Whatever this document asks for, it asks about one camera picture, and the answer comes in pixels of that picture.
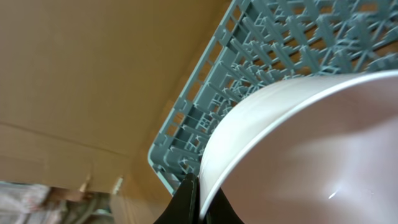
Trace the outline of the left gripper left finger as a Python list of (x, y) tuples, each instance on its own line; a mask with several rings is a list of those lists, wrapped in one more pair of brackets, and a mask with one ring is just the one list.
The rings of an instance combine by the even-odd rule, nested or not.
[(198, 192), (198, 177), (193, 173), (187, 174), (154, 224), (198, 223)]

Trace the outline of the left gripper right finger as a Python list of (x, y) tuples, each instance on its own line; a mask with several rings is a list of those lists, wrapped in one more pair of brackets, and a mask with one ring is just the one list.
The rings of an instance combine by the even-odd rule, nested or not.
[(222, 189), (219, 189), (206, 213), (207, 224), (244, 224), (229, 203)]

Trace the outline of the small white bowl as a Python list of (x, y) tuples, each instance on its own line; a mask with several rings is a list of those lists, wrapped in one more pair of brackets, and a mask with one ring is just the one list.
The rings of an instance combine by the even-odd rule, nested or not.
[(397, 71), (294, 78), (217, 125), (200, 218), (222, 190), (244, 223), (396, 223)]

